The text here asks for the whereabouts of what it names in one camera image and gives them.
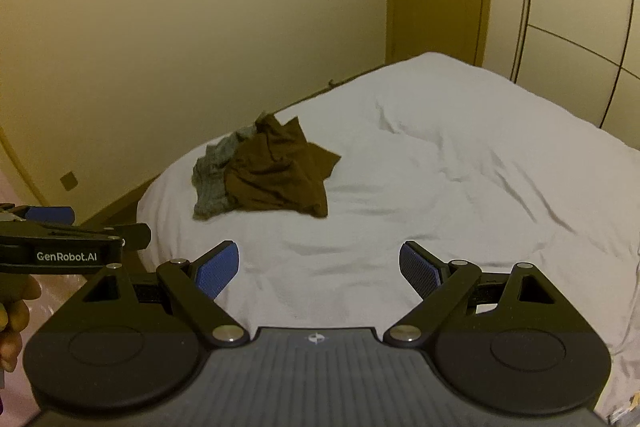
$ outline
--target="white bed sheet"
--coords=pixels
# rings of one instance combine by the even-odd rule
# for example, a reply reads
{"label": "white bed sheet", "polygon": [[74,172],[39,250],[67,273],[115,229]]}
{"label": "white bed sheet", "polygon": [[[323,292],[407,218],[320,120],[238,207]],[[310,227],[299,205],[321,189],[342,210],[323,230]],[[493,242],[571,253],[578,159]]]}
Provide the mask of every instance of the white bed sheet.
{"label": "white bed sheet", "polygon": [[325,182],[329,216],[195,221],[191,172],[203,144],[140,201],[138,220],[153,232],[141,255],[147,269],[230,239],[241,266],[216,302],[252,334],[374,326],[381,335],[420,301],[399,272],[404,241],[486,271],[530,261],[612,353],[596,411],[606,415],[640,390],[640,152],[439,54],[366,74],[277,118],[294,116],[309,141],[342,156]]}

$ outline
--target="blue gripper pad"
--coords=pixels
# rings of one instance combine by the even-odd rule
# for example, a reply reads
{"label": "blue gripper pad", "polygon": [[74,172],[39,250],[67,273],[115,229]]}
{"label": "blue gripper pad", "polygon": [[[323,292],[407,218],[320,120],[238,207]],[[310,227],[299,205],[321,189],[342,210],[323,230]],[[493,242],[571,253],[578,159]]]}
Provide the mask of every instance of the blue gripper pad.
{"label": "blue gripper pad", "polygon": [[446,264],[430,257],[431,254],[412,241],[404,243],[400,249],[400,273],[423,299],[442,285],[447,269]]}
{"label": "blue gripper pad", "polygon": [[202,264],[192,264],[194,270],[192,279],[196,286],[213,300],[238,273],[240,264],[238,245],[232,241],[225,241],[201,259],[204,261]]}
{"label": "blue gripper pad", "polygon": [[70,206],[30,206],[24,219],[57,225],[72,225],[76,214]]}
{"label": "blue gripper pad", "polygon": [[213,351],[185,389],[153,409],[83,419],[48,411],[30,427],[602,427],[593,412],[513,417],[444,384],[420,351],[365,328],[261,328]]}

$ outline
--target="metal screw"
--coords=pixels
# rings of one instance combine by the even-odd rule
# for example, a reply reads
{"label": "metal screw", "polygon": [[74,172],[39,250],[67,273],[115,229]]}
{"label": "metal screw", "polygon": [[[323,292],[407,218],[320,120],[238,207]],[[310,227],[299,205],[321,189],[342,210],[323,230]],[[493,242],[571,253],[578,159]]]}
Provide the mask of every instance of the metal screw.
{"label": "metal screw", "polygon": [[220,342],[233,342],[241,339],[244,335],[244,330],[240,326],[232,324],[218,326],[211,333],[213,338]]}
{"label": "metal screw", "polygon": [[415,326],[400,324],[391,328],[389,334],[391,338],[396,341],[413,342],[420,338],[422,332],[420,328],[416,328]]}

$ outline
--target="plastic wrap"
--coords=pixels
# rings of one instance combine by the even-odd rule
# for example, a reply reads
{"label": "plastic wrap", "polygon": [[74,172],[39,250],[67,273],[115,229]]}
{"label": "plastic wrap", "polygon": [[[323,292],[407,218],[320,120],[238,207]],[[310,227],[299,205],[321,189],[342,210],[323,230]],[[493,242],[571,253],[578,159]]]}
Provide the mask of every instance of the plastic wrap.
{"label": "plastic wrap", "polygon": [[[31,335],[79,290],[86,282],[81,275],[34,275],[42,287],[42,297],[26,301],[30,311],[27,328],[22,332],[22,344],[26,345]],[[13,373],[5,374],[5,389],[0,391],[4,413],[0,416],[2,427],[22,427],[39,408],[31,394],[31,386],[22,368],[22,352]]]}

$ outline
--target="electrical outlet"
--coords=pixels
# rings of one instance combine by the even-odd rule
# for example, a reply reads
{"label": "electrical outlet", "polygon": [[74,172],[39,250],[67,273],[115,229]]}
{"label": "electrical outlet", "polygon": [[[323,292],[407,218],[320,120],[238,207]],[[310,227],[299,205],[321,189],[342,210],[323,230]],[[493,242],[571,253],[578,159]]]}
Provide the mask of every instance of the electrical outlet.
{"label": "electrical outlet", "polygon": [[65,187],[65,190],[68,192],[73,188],[78,187],[78,179],[76,179],[75,174],[73,172],[67,172],[62,178],[60,178],[60,182],[62,182],[62,186]]}

